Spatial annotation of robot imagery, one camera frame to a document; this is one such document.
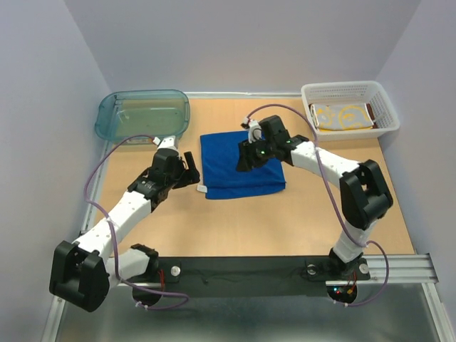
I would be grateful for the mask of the blue towel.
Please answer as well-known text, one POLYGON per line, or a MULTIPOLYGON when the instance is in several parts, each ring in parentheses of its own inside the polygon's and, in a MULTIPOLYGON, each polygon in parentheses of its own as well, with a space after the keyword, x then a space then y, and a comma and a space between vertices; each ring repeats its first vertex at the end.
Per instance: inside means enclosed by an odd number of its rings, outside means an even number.
POLYGON ((251 172, 236 171, 238 144, 246 139, 245 131, 200 136, 202 182, 208 200, 272 195, 286 188, 282 165, 276 159, 251 172))

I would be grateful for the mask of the yellow white towel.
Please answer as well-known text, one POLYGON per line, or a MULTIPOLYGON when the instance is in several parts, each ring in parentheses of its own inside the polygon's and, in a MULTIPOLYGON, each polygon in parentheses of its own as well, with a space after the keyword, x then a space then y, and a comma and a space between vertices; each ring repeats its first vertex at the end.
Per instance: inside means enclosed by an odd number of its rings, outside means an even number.
POLYGON ((316 128, 323 132, 370 130, 374 122, 366 103, 342 105, 310 104, 311 117, 316 128))

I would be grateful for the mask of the brown towel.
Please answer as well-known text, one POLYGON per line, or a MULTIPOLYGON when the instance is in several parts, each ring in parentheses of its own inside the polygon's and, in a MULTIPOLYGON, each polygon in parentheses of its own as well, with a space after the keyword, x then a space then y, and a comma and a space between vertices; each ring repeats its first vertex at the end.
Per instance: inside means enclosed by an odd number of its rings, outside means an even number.
POLYGON ((373 122, 373 125, 375 125, 375 116, 374 116, 373 109, 372 109, 370 103, 366 103, 366 108, 367 108, 369 117, 370 117, 371 121, 373 122))

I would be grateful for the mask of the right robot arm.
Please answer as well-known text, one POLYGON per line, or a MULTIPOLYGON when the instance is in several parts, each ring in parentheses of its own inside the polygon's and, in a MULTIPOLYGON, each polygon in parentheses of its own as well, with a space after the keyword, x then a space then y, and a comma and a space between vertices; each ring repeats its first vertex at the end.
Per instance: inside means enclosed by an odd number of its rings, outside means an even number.
POLYGON ((337 187, 341 203, 334 208, 342 232, 329 252, 328 270, 336 278, 350 274, 377 221, 393 205, 378 163, 349 160, 318 147, 302 135, 290 136, 277 115, 260 121, 246 118, 242 127, 248 136, 238 144, 238 172, 250 172, 276 159, 318 175, 325 186, 337 187))

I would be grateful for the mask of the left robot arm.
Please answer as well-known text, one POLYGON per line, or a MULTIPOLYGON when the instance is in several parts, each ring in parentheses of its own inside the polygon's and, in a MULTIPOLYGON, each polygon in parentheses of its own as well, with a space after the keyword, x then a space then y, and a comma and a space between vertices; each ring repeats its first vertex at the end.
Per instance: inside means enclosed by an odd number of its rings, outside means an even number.
POLYGON ((92 206, 103 218, 73 242, 63 241, 54 250, 49 291, 87 311, 95 311, 108 292, 139 276, 144 281, 165 279, 158 253, 135 244, 120 254, 118 244, 164 202, 171 190, 197 184, 200 173, 191 152, 160 148, 152 164, 127 188, 109 212, 92 206))

